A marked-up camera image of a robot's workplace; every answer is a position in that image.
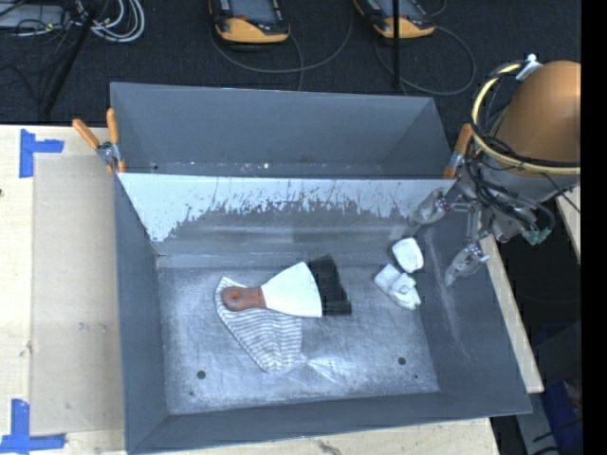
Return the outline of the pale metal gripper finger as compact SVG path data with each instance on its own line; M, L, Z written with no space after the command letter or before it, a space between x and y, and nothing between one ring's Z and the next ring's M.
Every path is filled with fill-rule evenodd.
M410 228L422 228L442 219L451 210L443 190L431 192L407 218Z
M467 278L474 274L490 256L481 248L479 243L465 246L452 260L445 272L446 286L453 285L460 278Z

